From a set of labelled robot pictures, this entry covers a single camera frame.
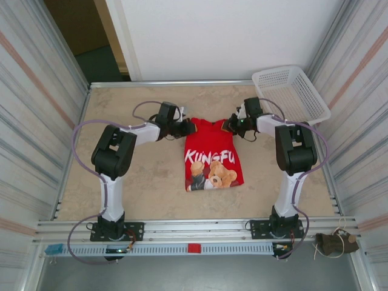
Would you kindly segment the white perforated plastic basket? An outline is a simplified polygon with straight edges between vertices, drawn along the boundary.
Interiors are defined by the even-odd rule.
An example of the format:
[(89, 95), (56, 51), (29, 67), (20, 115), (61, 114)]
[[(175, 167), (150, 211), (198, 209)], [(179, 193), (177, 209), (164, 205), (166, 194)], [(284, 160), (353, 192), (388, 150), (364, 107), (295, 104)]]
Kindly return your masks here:
[(328, 106), (298, 66), (262, 70), (252, 75), (252, 81), (267, 113), (310, 125), (331, 117)]

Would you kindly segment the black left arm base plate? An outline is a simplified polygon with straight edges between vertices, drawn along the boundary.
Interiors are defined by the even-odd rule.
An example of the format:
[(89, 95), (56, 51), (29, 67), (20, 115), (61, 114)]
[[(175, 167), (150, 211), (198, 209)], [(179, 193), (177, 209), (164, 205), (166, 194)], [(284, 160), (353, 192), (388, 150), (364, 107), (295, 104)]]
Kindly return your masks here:
[(100, 224), (94, 222), (91, 228), (91, 242), (130, 242), (142, 241), (144, 234), (143, 222), (124, 222)]

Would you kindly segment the brown cloth pouch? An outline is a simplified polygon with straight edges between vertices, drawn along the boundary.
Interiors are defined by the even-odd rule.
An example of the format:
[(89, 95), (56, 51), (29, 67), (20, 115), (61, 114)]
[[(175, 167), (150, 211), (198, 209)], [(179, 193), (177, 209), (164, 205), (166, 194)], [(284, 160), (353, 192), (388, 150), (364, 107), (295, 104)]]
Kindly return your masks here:
[(356, 236), (344, 230), (337, 230), (333, 234), (326, 235), (317, 233), (316, 249), (324, 256), (331, 256), (334, 253), (348, 254), (359, 250), (359, 245), (356, 241)]

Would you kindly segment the cream door frame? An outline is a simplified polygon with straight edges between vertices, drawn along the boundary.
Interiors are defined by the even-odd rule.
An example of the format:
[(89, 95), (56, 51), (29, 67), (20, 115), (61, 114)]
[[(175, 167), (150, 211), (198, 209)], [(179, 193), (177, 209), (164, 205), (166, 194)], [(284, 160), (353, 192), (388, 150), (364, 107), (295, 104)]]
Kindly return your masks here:
[(124, 0), (93, 0), (107, 35), (119, 72), (131, 81), (142, 81), (142, 73), (125, 15)]

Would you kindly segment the brown wooden door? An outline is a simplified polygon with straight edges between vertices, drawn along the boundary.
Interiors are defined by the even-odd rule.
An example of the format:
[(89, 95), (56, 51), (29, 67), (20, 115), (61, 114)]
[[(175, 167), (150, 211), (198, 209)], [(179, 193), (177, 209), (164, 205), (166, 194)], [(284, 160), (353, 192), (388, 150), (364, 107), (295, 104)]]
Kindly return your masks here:
[(43, 1), (74, 55), (109, 45), (94, 0)]

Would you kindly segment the red printed t-shirt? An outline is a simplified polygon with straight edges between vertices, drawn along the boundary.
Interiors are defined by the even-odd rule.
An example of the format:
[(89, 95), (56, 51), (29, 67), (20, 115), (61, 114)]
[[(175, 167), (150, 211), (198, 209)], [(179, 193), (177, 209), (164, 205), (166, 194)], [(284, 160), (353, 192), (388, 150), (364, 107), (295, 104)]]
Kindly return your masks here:
[(195, 190), (228, 189), (244, 184), (233, 134), (222, 131), (224, 119), (210, 122), (193, 118), (198, 131), (186, 137), (185, 187)]

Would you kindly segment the aluminium mounting rail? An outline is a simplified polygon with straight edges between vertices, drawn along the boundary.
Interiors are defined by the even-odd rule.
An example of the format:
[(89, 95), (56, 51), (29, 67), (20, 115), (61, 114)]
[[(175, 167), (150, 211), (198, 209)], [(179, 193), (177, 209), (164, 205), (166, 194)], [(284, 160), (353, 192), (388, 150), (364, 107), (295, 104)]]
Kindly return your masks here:
[[(33, 242), (65, 243), (74, 221), (46, 221), (37, 226)], [(316, 216), (310, 218), (306, 240), (316, 233), (331, 233), (338, 226), (361, 238), (356, 219), (352, 216)], [(182, 219), (145, 220), (141, 231), (145, 243), (210, 243), (243, 242), (252, 239), (246, 219)]]

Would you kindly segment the aluminium table end rail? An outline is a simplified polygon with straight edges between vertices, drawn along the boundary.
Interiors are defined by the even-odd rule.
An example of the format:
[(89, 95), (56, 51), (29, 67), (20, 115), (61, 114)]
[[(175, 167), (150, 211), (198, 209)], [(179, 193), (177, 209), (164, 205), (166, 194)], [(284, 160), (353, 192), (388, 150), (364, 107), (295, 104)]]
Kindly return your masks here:
[(201, 86), (245, 86), (253, 85), (251, 79), (239, 80), (194, 80), (194, 81), (131, 81), (131, 82), (93, 82), (91, 89), (137, 88), (137, 87), (201, 87)]

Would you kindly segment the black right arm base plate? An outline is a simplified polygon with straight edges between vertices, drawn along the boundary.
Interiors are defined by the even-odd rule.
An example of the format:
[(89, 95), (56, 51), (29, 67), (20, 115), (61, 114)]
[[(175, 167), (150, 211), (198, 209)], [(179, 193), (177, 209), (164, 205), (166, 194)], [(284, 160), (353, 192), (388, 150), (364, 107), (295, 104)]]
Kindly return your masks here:
[(302, 238), (305, 231), (301, 220), (297, 223), (275, 224), (269, 219), (249, 221), (252, 239)]

